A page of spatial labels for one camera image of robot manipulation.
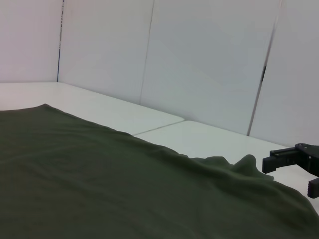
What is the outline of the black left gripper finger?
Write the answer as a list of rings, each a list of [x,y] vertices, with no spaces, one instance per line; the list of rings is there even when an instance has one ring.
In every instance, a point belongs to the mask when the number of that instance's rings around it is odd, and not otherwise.
[[[262,172],[267,174],[291,165],[297,165],[310,174],[318,174],[319,147],[298,143],[292,148],[270,151],[270,156],[263,159]]]
[[[319,178],[309,181],[307,196],[312,199],[319,197]]]

